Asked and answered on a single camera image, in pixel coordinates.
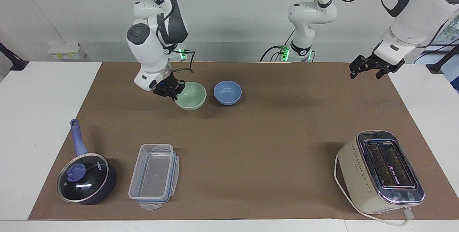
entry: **blue bowl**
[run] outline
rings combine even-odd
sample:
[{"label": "blue bowl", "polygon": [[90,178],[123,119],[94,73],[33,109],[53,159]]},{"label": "blue bowl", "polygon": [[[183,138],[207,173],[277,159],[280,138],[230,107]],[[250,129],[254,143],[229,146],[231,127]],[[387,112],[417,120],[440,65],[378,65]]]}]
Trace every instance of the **blue bowl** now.
[{"label": "blue bowl", "polygon": [[241,98],[242,88],[234,81],[225,80],[213,88],[213,95],[220,104],[231,106]]}]

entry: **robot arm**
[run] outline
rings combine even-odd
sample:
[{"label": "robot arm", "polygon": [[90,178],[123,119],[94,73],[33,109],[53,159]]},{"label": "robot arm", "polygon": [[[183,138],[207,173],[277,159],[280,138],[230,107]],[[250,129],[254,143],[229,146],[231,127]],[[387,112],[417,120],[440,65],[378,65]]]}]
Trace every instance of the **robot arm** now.
[{"label": "robot arm", "polygon": [[333,0],[314,0],[292,5],[288,19],[295,26],[295,34],[289,44],[290,57],[306,59],[315,36],[310,25],[330,23],[336,18],[336,14]]},{"label": "robot arm", "polygon": [[126,35],[129,48],[141,63],[134,83],[160,96],[177,99],[184,81],[178,81],[169,67],[170,54],[188,36],[177,0],[143,0],[133,7],[134,21]]},{"label": "robot arm", "polygon": [[351,79],[360,72],[380,69],[377,79],[396,72],[403,58],[439,31],[458,10],[459,0],[381,0],[395,18],[369,57],[358,56],[350,65]]}]

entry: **green bowl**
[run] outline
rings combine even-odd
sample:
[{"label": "green bowl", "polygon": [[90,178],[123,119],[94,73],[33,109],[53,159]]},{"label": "green bowl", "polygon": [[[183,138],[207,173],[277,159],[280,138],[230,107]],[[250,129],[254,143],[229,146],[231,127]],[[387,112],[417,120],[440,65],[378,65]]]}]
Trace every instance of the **green bowl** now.
[{"label": "green bowl", "polygon": [[175,103],[182,109],[193,111],[204,104],[205,97],[207,97],[205,88],[197,82],[190,81],[185,83],[185,88],[177,95]]}]

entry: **clear plastic container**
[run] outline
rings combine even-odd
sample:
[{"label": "clear plastic container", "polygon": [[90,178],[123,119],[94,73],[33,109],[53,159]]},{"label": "clear plastic container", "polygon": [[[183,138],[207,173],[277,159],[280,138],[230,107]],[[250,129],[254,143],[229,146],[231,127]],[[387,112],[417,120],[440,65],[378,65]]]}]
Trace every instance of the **clear plastic container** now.
[{"label": "clear plastic container", "polygon": [[169,144],[145,144],[139,150],[129,198],[143,209],[158,209],[174,195],[179,157]]}]

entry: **blue handle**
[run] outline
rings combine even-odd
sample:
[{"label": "blue handle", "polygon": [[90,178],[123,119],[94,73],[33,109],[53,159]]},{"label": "blue handle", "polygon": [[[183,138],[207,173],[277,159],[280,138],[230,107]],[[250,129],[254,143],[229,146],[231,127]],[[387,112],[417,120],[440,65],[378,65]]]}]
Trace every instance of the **blue handle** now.
[{"label": "blue handle", "polygon": [[72,131],[72,138],[74,140],[75,153],[77,154],[77,156],[86,154],[87,149],[85,144],[83,143],[80,131],[80,123],[77,119],[73,119],[72,121],[70,121],[70,130]]}]

